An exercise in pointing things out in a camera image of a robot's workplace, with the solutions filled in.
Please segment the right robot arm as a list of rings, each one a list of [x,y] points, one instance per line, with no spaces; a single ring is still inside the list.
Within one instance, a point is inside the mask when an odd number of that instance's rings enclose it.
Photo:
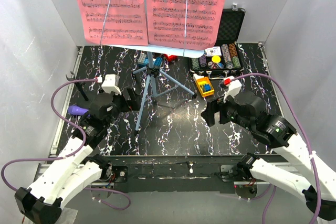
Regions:
[[[268,114],[264,101],[252,92],[243,91],[208,102],[201,116],[208,126],[233,122],[247,129],[255,140],[285,158],[299,174],[274,167],[255,154],[247,153],[237,163],[242,180],[264,180],[306,203],[315,212],[320,203],[319,218],[335,220],[335,171],[319,156],[309,152],[297,130],[282,116]]]

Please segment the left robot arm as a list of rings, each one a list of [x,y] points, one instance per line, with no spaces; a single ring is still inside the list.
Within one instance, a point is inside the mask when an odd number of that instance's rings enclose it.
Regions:
[[[140,95],[131,88],[127,92],[129,99],[122,94],[97,94],[57,159],[28,188],[16,191],[18,208],[25,217],[33,223],[56,223],[75,195],[96,180],[106,182],[111,178],[109,162],[91,153],[120,113],[140,109]]]

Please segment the purple toy microphone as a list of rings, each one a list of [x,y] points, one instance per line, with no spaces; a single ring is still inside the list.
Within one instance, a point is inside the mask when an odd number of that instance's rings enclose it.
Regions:
[[[81,108],[77,105],[69,106],[67,112],[72,116],[83,116],[83,115],[89,116],[90,115],[89,109]]]

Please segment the pink sheet music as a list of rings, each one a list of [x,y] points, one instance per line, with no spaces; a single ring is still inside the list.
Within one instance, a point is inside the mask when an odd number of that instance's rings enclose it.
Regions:
[[[203,50],[215,45],[225,0],[146,0],[152,45]]]
[[[86,41],[96,45],[148,45],[144,0],[76,0]]]

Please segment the black microphone stand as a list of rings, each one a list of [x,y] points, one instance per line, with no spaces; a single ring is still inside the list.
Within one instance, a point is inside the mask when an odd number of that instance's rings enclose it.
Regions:
[[[73,71],[71,71],[70,74],[71,74],[70,77],[68,77],[68,76],[66,75],[66,79],[67,79],[68,81],[74,81],[74,80],[77,79],[77,78],[76,78],[76,75],[75,75],[75,73],[74,73]],[[81,96],[83,97],[83,99],[87,102],[87,101],[89,101],[89,98],[88,98],[88,96],[86,95],[86,93],[85,93],[84,90],[83,90],[83,86],[84,86],[84,84],[85,84],[84,82],[76,82],[76,83],[75,83],[75,86],[76,86],[76,88],[78,89],[78,91],[79,91],[79,93],[81,94]]]

